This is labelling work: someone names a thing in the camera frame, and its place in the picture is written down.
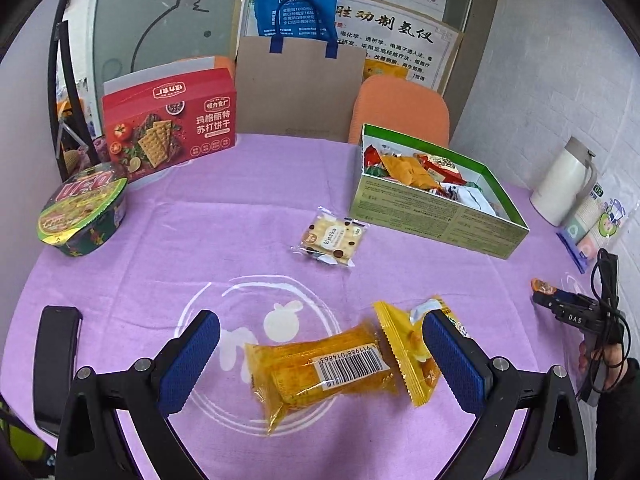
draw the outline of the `human hand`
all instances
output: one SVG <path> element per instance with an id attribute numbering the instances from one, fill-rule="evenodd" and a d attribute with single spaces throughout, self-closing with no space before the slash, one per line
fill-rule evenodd
<path id="1" fill-rule="evenodd" d="M 580 370 L 580 373 L 583 374 L 587 370 L 587 366 L 589 364 L 589 359 L 587 359 L 587 355 L 586 355 L 587 347 L 584 341 L 580 343 L 579 349 L 580 349 L 580 357 L 578 357 L 578 370 Z M 601 350 L 594 350 L 593 352 L 591 352 L 591 359 L 599 359 L 600 352 Z M 609 366 L 619 364 L 623 358 L 624 358 L 624 354 L 622 353 L 622 345 L 615 344 L 615 345 L 606 345 L 604 347 L 604 362 Z M 613 368 L 609 368 L 609 371 L 607 373 L 607 378 L 604 381 L 604 389 L 608 390 L 610 387 L 613 386 L 615 382 L 621 381 L 626 374 L 627 368 L 628 368 L 628 365 L 626 363 L 626 359 L 625 359 L 625 362 L 623 362 L 621 365 Z"/>

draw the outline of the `thermos handle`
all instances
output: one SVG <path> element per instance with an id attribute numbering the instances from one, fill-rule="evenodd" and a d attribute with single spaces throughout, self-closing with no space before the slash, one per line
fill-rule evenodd
<path id="1" fill-rule="evenodd" d="M 591 189 L 593 189 L 596 180 L 598 179 L 598 170 L 596 168 L 596 165 L 593 163 L 593 157 L 595 155 L 591 150 L 588 150 L 587 153 L 589 154 L 589 158 L 587 158 L 585 162 L 587 163 L 587 167 L 591 170 L 591 177 L 589 178 L 587 185 L 584 186 L 575 196 L 575 203 L 577 206 L 579 206 L 582 200 L 587 197 Z"/>

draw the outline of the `green box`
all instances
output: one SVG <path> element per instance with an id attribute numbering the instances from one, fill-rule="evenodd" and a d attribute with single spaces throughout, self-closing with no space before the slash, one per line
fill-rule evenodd
<path id="1" fill-rule="evenodd" d="M 365 174 L 363 154 L 369 145 L 401 155 L 428 153 L 449 158 L 462 178 L 482 189 L 498 216 L 395 180 Z M 529 233 L 518 209 L 491 171 L 471 158 L 370 124 L 362 127 L 358 158 L 356 167 L 360 173 L 356 170 L 357 189 L 350 212 L 353 218 L 503 259 L 511 256 Z"/>

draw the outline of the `white thermos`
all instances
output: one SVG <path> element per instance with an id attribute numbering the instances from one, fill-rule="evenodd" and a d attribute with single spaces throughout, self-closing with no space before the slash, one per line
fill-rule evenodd
<path id="1" fill-rule="evenodd" d="M 547 222 L 559 226 L 574 204 L 587 196 L 598 177 L 593 157 L 593 152 L 575 137 L 556 157 L 530 199 Z"/>

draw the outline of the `purple tablecloth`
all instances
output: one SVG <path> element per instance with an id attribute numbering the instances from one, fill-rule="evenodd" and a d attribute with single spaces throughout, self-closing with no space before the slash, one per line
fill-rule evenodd
<path id="1" fill-rule="evenodd" d="M 0 392 L 9 405 L 36 430 L 33 350 L 47 304 L 82 311 L 77 366 L 98 373 L 153 357 L 202 308 L 220 316 L 221 345 L 184 409 L 170 417 L 210 479 L 434 478 L 472 423 L 444 380 L 418 409 L 404 390 L 338 396 L 264 437 L 242 345 L 322 338 L 372 316 L 376 300 L 409 309 L 439 294 L 489 356 L 525 370 L 562 363 L 575 374 L 581 336 L 532 306 L 529 281 L 572 288 L 584 279 L 526 190 L 508 187 L 530 234 L 507 261 L 378 226 L 366 233 L 353 269 L 289 251 L 318 205 L 347 213 L 355 150 L 239 136 L 236 148 L 130 186 L 122 227 L 92 254 L 69 258 L 45 247 L 4 349 Z M 156 478 L 124 419 L 141 471 Z M 492 471 L 504 466 L 521 423 L 517 414 Z"/>

